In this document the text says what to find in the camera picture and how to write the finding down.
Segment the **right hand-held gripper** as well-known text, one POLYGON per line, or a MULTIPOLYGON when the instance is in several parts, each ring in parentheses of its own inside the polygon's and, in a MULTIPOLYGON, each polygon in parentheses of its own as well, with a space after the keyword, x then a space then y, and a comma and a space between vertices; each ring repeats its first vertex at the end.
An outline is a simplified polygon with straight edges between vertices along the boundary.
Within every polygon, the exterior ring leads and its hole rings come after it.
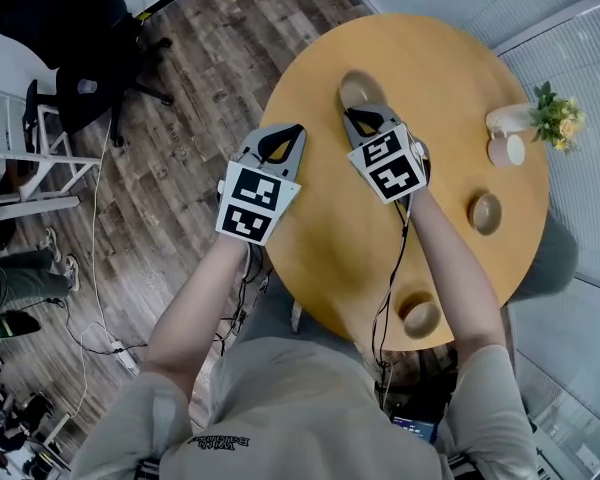
POLYGON ((347 157, 384 204, 427 185, 424 146, 400 122, 387 105, 356 105, 343 114, 352 149, 347 157), (387 126, 394 127, 379 133, 387 126), (366 133, 379 134, 366 141, 366 133))

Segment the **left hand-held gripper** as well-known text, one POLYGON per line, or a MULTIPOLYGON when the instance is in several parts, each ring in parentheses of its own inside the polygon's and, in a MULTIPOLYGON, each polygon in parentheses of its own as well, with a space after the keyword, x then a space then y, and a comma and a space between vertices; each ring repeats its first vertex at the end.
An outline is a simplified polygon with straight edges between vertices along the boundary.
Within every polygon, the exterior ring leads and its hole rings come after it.
POLYGON ((219 233, 264 245, 299 194, 295 182, 307 132, 296 124, 253 130, 229 161, 220 183, 219 233))

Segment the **brown ceramic bowl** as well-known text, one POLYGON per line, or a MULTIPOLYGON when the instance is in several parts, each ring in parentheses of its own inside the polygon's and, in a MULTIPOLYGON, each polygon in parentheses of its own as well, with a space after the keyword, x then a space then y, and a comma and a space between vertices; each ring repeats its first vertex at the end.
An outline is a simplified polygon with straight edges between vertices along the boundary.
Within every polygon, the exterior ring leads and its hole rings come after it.
POLYGON ((439 326, 442 311, 434 300, 407 299, 400 308, 404 333, 412 339, 424 339, 439 326))
POLYGON ((468 219, 471 227, 483 236, 494 234, 502 221, 502 206, 491 192, 482 192, 470 202, 468 219))
POLYGON ((388 106, 381 85, 369 73, 351 70, 341 79, 338 96, 346 114, 350 109, 380 111, 388 106))

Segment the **person's right forearm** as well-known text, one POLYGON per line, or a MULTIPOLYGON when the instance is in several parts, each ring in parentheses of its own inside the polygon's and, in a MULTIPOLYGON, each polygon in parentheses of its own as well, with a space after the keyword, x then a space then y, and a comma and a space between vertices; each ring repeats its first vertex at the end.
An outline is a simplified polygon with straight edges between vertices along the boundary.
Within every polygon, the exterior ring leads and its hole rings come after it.
POLYGON ((410 221, 453 334, 459 364, 466 364, 485 347, 504 346, 504 326, 493 287, 428 189, 413 193, 410 221))

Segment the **person's left forearm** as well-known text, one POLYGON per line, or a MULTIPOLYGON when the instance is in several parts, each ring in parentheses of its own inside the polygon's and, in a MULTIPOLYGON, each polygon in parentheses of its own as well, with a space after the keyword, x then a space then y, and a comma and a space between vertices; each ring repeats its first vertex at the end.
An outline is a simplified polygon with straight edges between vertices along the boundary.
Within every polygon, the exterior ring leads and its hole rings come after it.
POLYGON ((160 316, 141 371, 172 381, 190 398, 224 307, 247 254, 245 242, 220 235, 160 316))

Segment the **white mug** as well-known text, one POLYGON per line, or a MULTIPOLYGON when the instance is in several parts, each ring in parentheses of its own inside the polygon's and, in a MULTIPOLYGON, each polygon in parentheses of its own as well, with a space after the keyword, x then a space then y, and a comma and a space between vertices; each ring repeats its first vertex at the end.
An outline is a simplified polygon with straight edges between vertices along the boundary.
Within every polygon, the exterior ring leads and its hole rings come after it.
POLYGON ((507 135, 502 130, 496 129, 491 132, 487 153, 491 163, 496 167, 520 166, 525 160, 526 148, 519 135, 507 135))

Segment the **white vase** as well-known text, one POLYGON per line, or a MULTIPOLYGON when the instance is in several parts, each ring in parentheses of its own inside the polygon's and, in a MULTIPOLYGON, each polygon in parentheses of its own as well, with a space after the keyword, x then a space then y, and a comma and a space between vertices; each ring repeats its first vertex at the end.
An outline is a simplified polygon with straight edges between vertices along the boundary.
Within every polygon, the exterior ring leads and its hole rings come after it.
POLYGON ((531 129, 531 111, 535 106, 531 103, 519 103, 492 110, 485 116, 486 127, 490 131, 500 130, 506 134, 531 129))

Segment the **person's trousers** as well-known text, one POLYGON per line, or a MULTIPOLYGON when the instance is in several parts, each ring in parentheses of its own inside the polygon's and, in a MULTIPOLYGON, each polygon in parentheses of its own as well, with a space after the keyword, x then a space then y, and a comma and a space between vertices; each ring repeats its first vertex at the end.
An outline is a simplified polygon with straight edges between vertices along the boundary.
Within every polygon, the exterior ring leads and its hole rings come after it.
POLYGON ((284 286, 278 274, 269 274, 267 288, 258 298, 244 327, 233 344, 238 345, 262 338, 282 338, 312 342, 341 352, 363 363, 361 353, 349 340, 327 329, 309 313, 302 311, 297 327, 292 326, 294 298, 284 286))

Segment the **yellow flower bouquet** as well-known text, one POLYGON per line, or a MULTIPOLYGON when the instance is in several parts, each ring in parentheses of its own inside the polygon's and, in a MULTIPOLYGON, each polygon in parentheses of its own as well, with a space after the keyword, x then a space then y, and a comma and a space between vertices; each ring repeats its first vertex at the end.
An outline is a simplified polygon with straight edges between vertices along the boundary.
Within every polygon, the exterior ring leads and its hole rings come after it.
POLYGON ((554 150, 568 154, 576 148, 575 136, 583 128, 585 113, 574 98, 557 96, 549 81, 533 88, 536 103, 529 111, 534 141, 550 145, 554 150))

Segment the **grey shell chair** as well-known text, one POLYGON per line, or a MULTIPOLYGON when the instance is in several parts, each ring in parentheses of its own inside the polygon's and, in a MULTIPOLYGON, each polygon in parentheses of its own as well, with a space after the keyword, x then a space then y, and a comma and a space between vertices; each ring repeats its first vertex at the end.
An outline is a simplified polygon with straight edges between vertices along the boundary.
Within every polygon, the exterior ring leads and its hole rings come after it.
POLYGON ((579 248, 567 227, 547 213, 540 244, 511 302, 555 295, 571 282, 577 269, 579 248))

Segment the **black office chair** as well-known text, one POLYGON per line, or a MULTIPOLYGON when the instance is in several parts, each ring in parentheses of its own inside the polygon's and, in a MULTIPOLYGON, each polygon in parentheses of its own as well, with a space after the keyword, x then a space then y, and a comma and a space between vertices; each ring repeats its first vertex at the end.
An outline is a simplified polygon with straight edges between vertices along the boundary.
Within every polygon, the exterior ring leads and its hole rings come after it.
POLYGON ((0 34, 27 47, 56 73, 55 94, 42 94, 39 102, 57 109, 69 135, 109 112, 110 138, 117 147, 123 144, 118 127, 126 91, 173 103, 172 96, 138 80, 172 42, 163 37, 141 47, 141 30, 124 0, 0 0, 0 34))

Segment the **white power strip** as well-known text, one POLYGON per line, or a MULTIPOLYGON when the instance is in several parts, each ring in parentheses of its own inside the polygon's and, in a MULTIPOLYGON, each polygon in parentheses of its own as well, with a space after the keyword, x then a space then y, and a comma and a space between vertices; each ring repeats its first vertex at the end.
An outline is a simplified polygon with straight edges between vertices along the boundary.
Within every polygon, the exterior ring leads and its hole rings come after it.
POLYGON ((118 361, 128 370, 131 375, 136 377, 139 374, 139 367, 129 352, 130 348, 118 340, 113 341, 111 345, 114 355, 118 361))

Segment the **person's beige shirt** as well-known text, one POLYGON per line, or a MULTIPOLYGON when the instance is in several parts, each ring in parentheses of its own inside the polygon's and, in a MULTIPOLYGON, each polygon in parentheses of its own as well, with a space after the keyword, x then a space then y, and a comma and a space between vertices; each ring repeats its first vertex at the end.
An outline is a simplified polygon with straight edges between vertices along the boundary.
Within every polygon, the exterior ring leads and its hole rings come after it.
POLYGON ((536 452, 505 348, 461 369, 434 443, 392 424, 364 367, 300 340, 234 345, 213 371, 213 413, 192 430, 183 391, 139 375, 77 453, 72 480, 537 480, 536 452))

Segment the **black phone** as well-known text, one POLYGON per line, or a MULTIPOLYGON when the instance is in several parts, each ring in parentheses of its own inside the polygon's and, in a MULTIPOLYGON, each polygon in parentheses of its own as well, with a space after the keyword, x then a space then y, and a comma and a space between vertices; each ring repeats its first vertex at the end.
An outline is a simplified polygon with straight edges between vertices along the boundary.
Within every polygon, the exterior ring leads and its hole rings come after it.
POLYGON ((437 424, 434 422, 411 419, 402 416, 393 416, 391 422, 424 441, 433 444, 437 435, 437 424))

